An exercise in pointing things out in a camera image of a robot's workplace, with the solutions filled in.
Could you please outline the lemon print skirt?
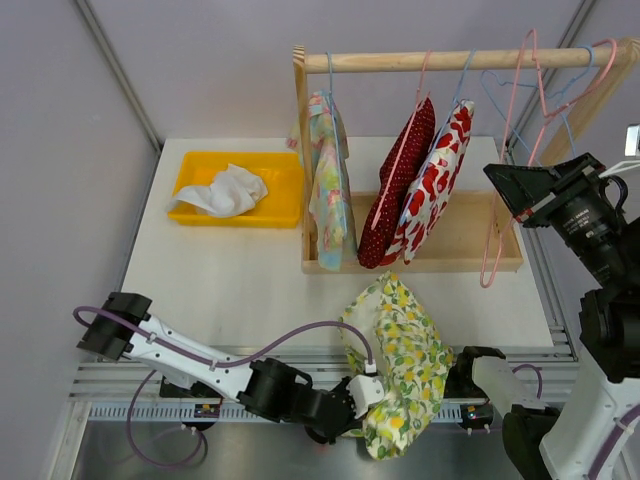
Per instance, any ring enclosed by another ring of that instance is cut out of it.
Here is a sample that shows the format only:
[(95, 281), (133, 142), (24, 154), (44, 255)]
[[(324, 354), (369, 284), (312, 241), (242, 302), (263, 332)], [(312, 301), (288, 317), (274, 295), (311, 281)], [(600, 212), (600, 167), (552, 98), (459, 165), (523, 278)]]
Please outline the lemon print skirt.
[(339, 321), (371, 345), (384, 395), (349, 432), (364, 440), (375, 460), (406, 454), (441, 410), (454, 353), (415, 294), (395, 273), (379, 276)]

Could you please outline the white skirt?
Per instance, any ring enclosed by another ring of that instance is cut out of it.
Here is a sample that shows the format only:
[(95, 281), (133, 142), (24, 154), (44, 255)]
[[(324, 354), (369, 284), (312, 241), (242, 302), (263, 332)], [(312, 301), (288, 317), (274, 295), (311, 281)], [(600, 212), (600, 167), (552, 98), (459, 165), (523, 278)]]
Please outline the white skirt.
[(231, 218), (254, 209), (267, 195), (268, 189), (261, 177), (230, 164), (216, 174), (210, 185), (181, 188), (172, 197), (168, 210), (191, 205), (214, 218)]

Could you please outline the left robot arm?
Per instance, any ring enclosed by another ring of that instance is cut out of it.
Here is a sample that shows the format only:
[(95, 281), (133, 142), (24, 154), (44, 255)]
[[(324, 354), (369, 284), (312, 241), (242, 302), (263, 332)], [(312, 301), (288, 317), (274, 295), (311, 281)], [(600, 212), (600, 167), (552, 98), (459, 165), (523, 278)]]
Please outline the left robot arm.
[(85, 329), (78, 349), (111, 361), (137, 360), (195, 397), (214, 390), (260, 418), (301, 425), (321, 443), (334, 443), (357, 428), (384, 395), (369, 344), (363, 373), (331, 390), (315, 388), (309, 374), (269, 357), (275, 347), (323, 322), (297, 327), (241, 358), (180, 334), (151, 314), (150, 306), (145, 296), (114, 292), (100, 308), (75, 308), (73, 316)]

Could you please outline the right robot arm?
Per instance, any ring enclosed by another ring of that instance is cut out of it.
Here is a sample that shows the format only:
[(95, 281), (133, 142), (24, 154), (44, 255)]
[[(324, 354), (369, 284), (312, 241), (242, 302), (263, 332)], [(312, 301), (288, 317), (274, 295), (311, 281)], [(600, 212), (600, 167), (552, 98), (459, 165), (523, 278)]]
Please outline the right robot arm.
[(498, 349), (467, 346), (447, 397), (480, 399), (525, 479), (609, 479), (639, 422), (639, 224), (624, 216), (626, 182), (590, 154), (551, 167), (490, 164), (486, 176), (514, 219), (550, 227), (596, 280), (580, 301), (581, 351), (566, 403), (535, 396)]

